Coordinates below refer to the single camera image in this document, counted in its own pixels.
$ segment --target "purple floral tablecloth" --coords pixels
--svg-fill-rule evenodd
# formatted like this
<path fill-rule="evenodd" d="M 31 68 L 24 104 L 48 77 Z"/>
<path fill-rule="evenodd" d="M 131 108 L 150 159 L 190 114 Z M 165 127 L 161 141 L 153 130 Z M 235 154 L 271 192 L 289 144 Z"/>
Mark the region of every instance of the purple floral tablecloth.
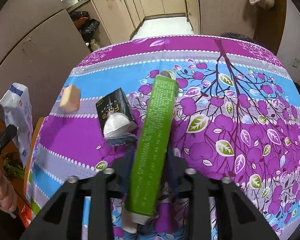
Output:
<path fill-rule="evenodd" d="M 279 238 L 288 239 L 300 223 L 300 96 L 270 51 L 212 36 L 128 41 L 97 50 L 74 68 L 64 88 L 81 89 L 80 109 L 65 114 L 59 108 L 62 90 L 35 143 L 27 184 L 33 215 L 68 176 L 94 176 L 125 154 L 124 147 L 107 146 L 95 103 L 122 87 L 139 136 L 154 77 L 174 69 L 180 87 L 171 138 L 175 156 L 210 178 L 231 177 Z M 123 201 L 111 200 L 115 239 L 184 239 L 188 200 L 172 200 L 167 182 L 159 190 L 153 217 L 136 234 L 120 227 Z M 83 239 L 89 204 L 86 198 Z M 213 199 L 210 206 L 216 240 Z"/>

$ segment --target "wall outlet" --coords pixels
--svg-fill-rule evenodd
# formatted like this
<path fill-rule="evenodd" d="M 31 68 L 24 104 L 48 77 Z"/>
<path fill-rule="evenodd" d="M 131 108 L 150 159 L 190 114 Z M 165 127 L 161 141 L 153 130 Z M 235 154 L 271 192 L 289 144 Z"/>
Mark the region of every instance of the wall outlet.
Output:
<path fill-rule="evenodd" d="M 297 67 L 299 67 L 299 65 L 300 65 L 300 60 L 297 59 L 297 58 L 295 58 L 292 66 L 295 67 L 295 68 L 297 68 Z"/>

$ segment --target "person's hand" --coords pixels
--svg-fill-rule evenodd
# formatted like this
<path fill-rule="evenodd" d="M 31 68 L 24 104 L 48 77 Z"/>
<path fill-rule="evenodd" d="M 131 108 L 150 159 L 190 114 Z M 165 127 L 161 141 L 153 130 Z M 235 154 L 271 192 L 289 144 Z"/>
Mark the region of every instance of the person's hand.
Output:
<path fill-rule="evenodd" d="M 11 211 L 14 212 L 17 208 L 17 194 L 13 189 L 12 184 L 8 179 L 3 175 L 2 170 L 0 169 L 0 209 L 2 211 Z"/>

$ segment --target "black garbage bag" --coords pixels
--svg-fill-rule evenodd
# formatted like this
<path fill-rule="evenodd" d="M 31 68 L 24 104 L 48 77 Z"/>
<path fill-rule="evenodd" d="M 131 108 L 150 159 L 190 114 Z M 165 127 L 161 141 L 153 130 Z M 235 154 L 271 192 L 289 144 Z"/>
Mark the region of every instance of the black garbage bag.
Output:
<path fill-rule="evenodd" d="M 69 13 L 69 16 L 70 16 L 71 20 L 78 20 L 78 19 L 81 19 L 82 17 L 90 18 L 89 12 L 86 12 L 86 11 L 71 12 L 71 13 Z"/>
<path fill-rule="evenodd" d="M 87 20 L 84 25 L 79 29 L 79 32 L 84 42 L 90 42 L 94 35 L 95 30 L 98 28 L 100 22 L 95 19 Z"/>

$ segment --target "white package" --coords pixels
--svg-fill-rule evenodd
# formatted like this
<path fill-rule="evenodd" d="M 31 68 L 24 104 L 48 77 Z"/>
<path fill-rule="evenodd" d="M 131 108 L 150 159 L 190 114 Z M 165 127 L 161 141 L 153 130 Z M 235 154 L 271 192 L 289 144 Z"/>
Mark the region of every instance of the white package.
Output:
<path fill-rule="evenodd" d="M 33 133 L 32 109 L 28 87 L 19 83 L 13 83 L 1 98 L 0 105 L 4 109 L 6 126 L 13 124 L 18 129 L 17 136 L 13 139 L 13 142 L 19 149 L 20 160 L 25 168 L 30 155 Z"/>

